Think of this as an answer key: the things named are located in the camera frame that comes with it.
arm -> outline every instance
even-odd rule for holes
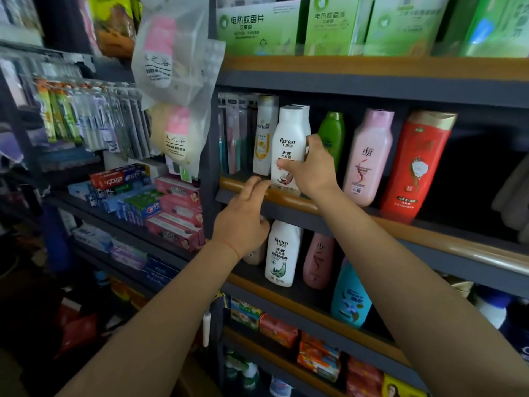
[[[529,369],[503,336],[340,190],[320,138],[308,140],[306,162],[279,160],[278,166],[314,200],[432,395],[528,394]]]
[[[57,396],[169,396],[202,315],[240,258],[268,235],[259,212],[269,185],[250,178],[217,216],[212,240]]]

hanging plastic bag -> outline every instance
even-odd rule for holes
[[[161,150],[192,177],[198,177],[200,155],[211,122],[211,98],[225,42],[207,40],[204,86],[187,106],[158,103],[151,108],[151,145]]]
[[[209,0],[140,1],[132,72],[144,108],[149,100],[189,106],[204,85]]]

left arm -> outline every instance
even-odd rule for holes
[[[202,315],[231,270],[268,235],[259,214],[270,181],[252,177],[215,220],[212,240],[56,397],[165,397]]]

blue cap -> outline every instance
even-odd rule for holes
[[[506,308],[514,298],[511,294],[484,285],[477,286],[476,294],[488,304],[498,308]]]

right arm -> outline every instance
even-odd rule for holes
[[[385,325],[435,397],[529,394],[529,368],[430,267],[345,195],[311,135],[305,162],[279,160],[316,204]]]

